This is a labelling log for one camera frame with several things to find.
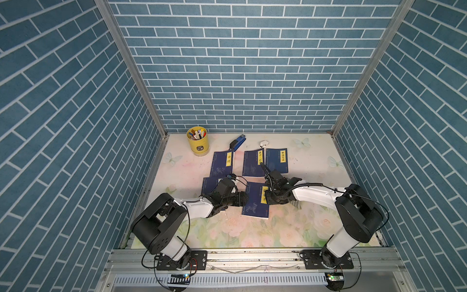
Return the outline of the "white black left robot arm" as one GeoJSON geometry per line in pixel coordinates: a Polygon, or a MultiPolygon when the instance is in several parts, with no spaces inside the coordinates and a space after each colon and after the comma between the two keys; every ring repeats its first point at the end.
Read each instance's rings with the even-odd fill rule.
{"type": "Polygon", "coordinates": [[[134,219],[131,232],[151,255],[162,254],[182,268],[191,256],[188,236],[176,235],[182,223],[211,218],[231,206],[245,207],[247,202],[247,193],[238,190],[230,178],[222,178],[213,191],[196,199],[182,200],[162,193],[134,219]]]}

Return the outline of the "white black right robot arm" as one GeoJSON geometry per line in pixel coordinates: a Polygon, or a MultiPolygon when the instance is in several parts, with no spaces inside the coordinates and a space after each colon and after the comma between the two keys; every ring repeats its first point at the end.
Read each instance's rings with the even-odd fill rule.
{"type": "Polygon", "coordinates": [[[286,178],[279,171],[265,169],[268,205],[309,202],[335,210],[342,226],[321,251],[323,259],[341,259],[360,243],[369,242],[383,226],[382,205],[368,197],[357,184],[337,188],[319,182],[306,183],[300,178],[286,178]]]}

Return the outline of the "grey wiping cloth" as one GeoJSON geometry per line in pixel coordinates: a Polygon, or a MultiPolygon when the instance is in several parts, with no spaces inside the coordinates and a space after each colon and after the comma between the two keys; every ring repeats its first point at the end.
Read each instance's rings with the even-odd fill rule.
{"type": "Polygon", "coordinates": [[[289,203],[298,210],[302,209],[302,203],[300,201],[293,200],[293,201],[290,201],[289,203]]]}

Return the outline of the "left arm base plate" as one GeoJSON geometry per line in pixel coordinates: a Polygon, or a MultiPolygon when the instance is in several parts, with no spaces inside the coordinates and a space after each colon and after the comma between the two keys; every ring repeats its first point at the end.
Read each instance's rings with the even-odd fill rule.
{"type": "Polygon", "coordinates": [[[158,271],[204,271],[207,265],[207,255],[206,250],[188,250],[180,260],[171,260],[169,256],[159,254],[156,269],[158,271]]]}

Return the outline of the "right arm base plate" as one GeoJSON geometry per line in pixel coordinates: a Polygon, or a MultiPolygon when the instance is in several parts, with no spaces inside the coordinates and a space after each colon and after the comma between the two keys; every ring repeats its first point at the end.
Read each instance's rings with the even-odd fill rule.
{"type": "Polygon", "coordinates": [[[299,252],[299,257],[304,262],[307,270],[352,270],[354,264],[350,253],[343,257],[336,257],[327,249],[303,249],[299,252]]]}

